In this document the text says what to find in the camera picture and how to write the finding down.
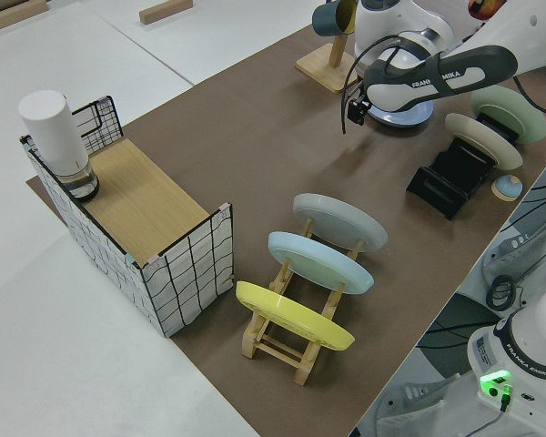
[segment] wooden block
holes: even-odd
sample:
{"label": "wooden block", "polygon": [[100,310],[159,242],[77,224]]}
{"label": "wooden block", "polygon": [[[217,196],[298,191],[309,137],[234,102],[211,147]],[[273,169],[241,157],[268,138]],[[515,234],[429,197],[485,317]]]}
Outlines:
{"label": "wooden block", "polygon": [[46,10],[48,10],[46,0],[28,0],[20,5],[9,7],[0,11],[0,29],[41,14]]}
{"label": "wooden block", "polygon": [[[329,64],[333,45],[328,43],[314,50],[309,55],[303,56],[296,63],[299,71],[302,71],[316,82],[319,82],[332,93],[338,94],[344,89],[346,75],[354,64],[354,56],[344,53],[338,66]],[[357,80],[353,71],[348,80],[348,86]]]}
{"label": "wooden block", "polygon": [[208,218],[127,138],[103,148],[89,161],[100,188],[85,208],[140,266]]}
{"label": "wooden block", "polygon": [[149,25],[157,20],[166,18],[167,16],[185,11],[192,7],[192,0],[168,0],[159,5],[149,7],[143,11],[139,11],[139,21],[144,25]]}

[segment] brown mat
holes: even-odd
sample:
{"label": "brown mat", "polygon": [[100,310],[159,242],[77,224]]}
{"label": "brown mat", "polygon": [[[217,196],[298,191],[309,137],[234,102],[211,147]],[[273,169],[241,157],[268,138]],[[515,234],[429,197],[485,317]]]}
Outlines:
{"label": "brown mat", "polygon": [[[470,97],[436,101],[422,127],[397,130],[369,120],[364,127],[349,123],[343,136],[339,96],[295,68],[325,42],[308,27],[125,128],[202,207],[233,203],[237,279],[262,286],[273,280],[279,265],[268,254],[268,233],[299,231],[291,212],[299,193],[342,199],[389,233],[381,251],[358,259],[376,285],[365,295],[344,296],[336,312],[334,320],[356,341],[347,351],[322,350],[305,387],[292,381],[293,368],[262,351],[254,360],[241,356],[250,313],[234,290],[173,337],[267,437],[348,435],[515,207],[491,194],[500,173],[453,221],[407,193],[417,168],[450,144],[444,117],[471,116]],[[546,68],[523,81],[546,102]],[[529,187],[546,165],[546,138],[521,152],[524,166],[513,173]],[[287,296],[320,310],[327,293],[294,278]]]}

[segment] mug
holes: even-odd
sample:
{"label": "mug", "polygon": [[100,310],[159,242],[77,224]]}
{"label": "mug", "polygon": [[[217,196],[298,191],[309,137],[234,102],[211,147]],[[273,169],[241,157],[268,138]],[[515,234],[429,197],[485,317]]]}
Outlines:
{"label": "mug", "polygon": [[313,30],[319,36],[351,34],[356,24],[357,5],[357,0],[328,0],[313,11]]}

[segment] yellow plate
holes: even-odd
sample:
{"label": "yellow plate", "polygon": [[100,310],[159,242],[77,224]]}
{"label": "yellow plate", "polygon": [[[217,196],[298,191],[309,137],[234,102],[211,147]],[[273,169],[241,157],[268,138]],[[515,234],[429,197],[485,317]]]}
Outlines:
{"label": "yellow plate", "polygon": [[352,334],[330,319],[258,285],[237,282],[237,299],[286,330],[334,351],[344,351],[354,341]]}

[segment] small round dish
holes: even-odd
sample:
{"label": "small round dish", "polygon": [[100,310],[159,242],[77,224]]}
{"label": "small round dish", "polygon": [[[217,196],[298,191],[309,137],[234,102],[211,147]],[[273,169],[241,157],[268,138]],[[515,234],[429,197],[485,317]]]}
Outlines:
{"label": "small round dish", "polygon": [[500,134],[473,118],[461,114],[448,114],[445,128],[454,136],[461,138],[492,158],[500,170],[512,170],[522,164],[520,152]]}
{"label": "small round dish", "polygon": [[387,112],[375,106],[370,107],[368,114],[380,123],[392,127],[415,127],[427,121],[433,115],[432,100],[420,102],[411,109],[400,112]]}
{"label": "small round dish", "polygon": [[265,319],[328,349],[344,351],[354,342],[352,334],[336,322],[258,285],[237,282],[237,299]]}
{"label": "small round dish", "polygon": [[546,137],[546,116],[504,86],[494,85],[471,94],[473,114],[485,114],[518,134],[516,143],[528,144]]}
{"label": "small round dish", "polygon": [[362,240],[360,251],[373,252],[389,239],[382,225],[364,211],[321,194],[295,196],[293,214],[302,225],[312,219],[314,235],[343,249],[352,250]]}
{"label": "small round dish", "polygon": [[345,294],[363,294],[374,279],[362,266],[343,253],[313,239],[288,232],[271,232],[268,249],[273,258],[302,278],[329,290],[344,284]]}

